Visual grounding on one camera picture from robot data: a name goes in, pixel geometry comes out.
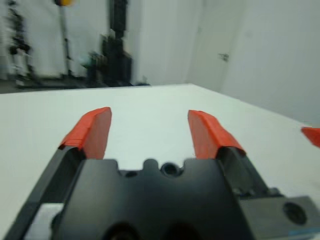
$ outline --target floor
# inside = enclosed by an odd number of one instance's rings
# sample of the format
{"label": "floor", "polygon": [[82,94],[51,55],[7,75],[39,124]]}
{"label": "floor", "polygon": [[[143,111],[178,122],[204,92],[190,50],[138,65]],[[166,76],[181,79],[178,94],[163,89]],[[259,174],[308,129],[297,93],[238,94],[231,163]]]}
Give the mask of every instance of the floor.
{"label": "floor", "polygon": [[[73,86],[80,86],[82,79],[75,81]],[[0,80],[0,94],[10,94],[10,93],[23,93],[23,92],[35,92],[35,91],[50,91],[50,90],[61,90],[61,89],[75,89],[78,87],[69,87],[63,80],[44,78],[41,83],[46,87],[37,86],[32,88],[30,86],[26,88],[20,88],[16,86],[15,81],[12,80]]]}

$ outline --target black equipment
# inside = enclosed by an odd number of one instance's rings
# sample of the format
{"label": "black equipment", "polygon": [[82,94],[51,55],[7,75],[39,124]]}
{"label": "black equipment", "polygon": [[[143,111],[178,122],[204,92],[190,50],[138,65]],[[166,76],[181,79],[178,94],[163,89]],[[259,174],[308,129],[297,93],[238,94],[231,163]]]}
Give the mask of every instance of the black equipment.
{"label": "black equipment", "polygon": [[[23,88],[25,86],[25,81],[28,80],[39,86],[40,82],[37,79],[33,66],[31,65],[32,48],[26,39],[25,20],[18,13],[16,9],[18,3],[15,0],[8,0],[7,5],[9,11],[8,19],[10,21],[10,28],[13,31],[8,52],[14,68],[16,86],[18,88]],[[18,65],[17,56],[20,52],[24,55],[24,63],[27,69],[26,76],[23,76],[22,67]]]}
{"label": "black equipment", "polygon": [[72,58],[70,56],[69,40],[67,37],[67,25],[66,25],[66,13],[65,13],[65,7],[71,4],[71,2],[72,1],[54,0],[54,3],[59,7],[60,27],[61,27],[61,33],[63,38],[62,40],[63,40],[64,63],[67,71],[66,77],[69,79],[75,78],[71,71]]}
{"label": "black equipment", "polygon": [[[132,57],[124,51],[127,0],[108,0],[109,35],[101,37],[101,53],[91,54],[87,68],[88,87],[132,86]],[[102,76],[98,81],[97,71]]]}
{"label": "black equipment", "polygon": [[63,139],[5,240],[306,240],[320,233],[307,196],[269,188],[218,120],[190,110],[197,159],[122,170],[104,159],[111,109]]}
{"label": "black equipment", "polygon": [[[78,88],[74,82],[64,81],[62,84],[44,84],[37,77],[34,67],[31,64],[31,52],[32,48],[27,43],[25,20],[18,13],[16,7],[18,3],[15,0],[7,1],[9,10],[9,21],[11,23],[11,29],[13,30],[11,45],[8,48],[11,56],[11,61],[14,67],[14,79],[16,87],[19,89],[74,89]],[[22,52],[24,54],[25,65],[27,69],[26,76],[22,74],[22,67],[18,66],[17,55]]]}

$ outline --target screw hole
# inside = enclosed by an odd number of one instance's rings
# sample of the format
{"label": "screw hole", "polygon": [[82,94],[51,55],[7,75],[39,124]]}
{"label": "screw hole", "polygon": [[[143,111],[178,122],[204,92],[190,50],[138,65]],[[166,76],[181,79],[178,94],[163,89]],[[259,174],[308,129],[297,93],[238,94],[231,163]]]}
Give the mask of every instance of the screw hole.
{"label": "screw hole", "polygon": [[178,177],[181,173],[180,168],[173,163],[165,163],[162,165],[161,172],[169,177]]}
{"label": "screw hole", "polygon": [[292,202],[287,202],[283,206],[283,211],[287,218],[297,224],[297,225],[304,225],[307,222],[307,216],[302,207],[299,205],[292,203]]}

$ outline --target white wall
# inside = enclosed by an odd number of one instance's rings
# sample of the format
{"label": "white wall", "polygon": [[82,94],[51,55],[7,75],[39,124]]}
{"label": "white wall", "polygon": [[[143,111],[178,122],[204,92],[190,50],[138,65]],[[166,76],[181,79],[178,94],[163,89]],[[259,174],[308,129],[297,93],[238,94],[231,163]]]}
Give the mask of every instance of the white wall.
{"label": "white wall", "polygon": [[152,85],[185,83],[201,1],[144,0],[138,78]]}
{"label": "white wall", "polygon": [[319,23],[319,0],[248,0],[222,93],[319,125]]}

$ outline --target gray floor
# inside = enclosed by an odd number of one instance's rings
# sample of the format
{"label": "gray floor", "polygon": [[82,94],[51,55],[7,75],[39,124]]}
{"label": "gray floor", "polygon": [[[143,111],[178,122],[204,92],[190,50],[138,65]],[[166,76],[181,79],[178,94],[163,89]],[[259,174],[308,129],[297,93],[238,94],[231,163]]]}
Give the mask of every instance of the gray floor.
{"label": "gray floor", "polygon": [[37,91],[50,91],[50,90],[61,90],[69,89],[63,87],[64,82],[62,80],[41,80],[42,84],[46,86],[61,86],[57,88],[18,88],[15,81],[12,80],[0,80],[0,94],[10,94],[10,93],[24,93],[24,92],[37,92]]}

